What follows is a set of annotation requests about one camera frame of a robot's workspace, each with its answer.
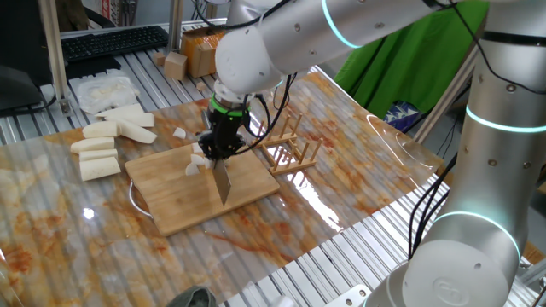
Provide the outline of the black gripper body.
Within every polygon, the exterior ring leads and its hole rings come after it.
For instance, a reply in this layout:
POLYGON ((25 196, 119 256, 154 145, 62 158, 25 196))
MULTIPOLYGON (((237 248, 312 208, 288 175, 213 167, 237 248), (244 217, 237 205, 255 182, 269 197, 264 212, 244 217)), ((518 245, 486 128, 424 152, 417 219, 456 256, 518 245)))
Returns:
POLYGON ((212 133, 219 139, 233 139, 242 125, 242 113, 210 113, 212 133))

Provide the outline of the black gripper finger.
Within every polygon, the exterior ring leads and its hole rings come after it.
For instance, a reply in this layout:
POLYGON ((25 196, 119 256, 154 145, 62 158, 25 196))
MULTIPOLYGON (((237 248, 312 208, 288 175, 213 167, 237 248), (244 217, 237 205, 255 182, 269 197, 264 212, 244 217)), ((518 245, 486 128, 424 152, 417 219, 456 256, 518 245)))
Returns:
POLYGON ((225 140, 222 145, 223 158, 228 159, 237 154, 238 150, 246 144, 244 137, 241 134, 236 134, 233 138, 225 140))
POLYGON ((197 137, 201 151, 208 159, 218 160, 222 158, 215 143, 215 135, 211 130, 202 131, 197 137))

